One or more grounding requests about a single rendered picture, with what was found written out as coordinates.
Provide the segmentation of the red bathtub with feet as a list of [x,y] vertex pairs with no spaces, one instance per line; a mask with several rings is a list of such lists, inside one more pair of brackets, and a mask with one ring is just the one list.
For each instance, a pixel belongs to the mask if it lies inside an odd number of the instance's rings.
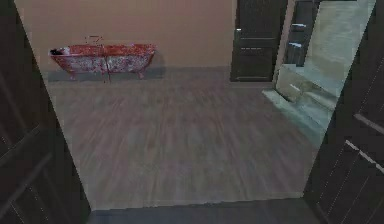
[[104,44],[102,36],[89,35],[84,44],[53,48],[48,55],[72,80],[77,74],[100,73],[111,81],[112,74],[120,73],[134,73],[143,79],[155,52],[154,44]]

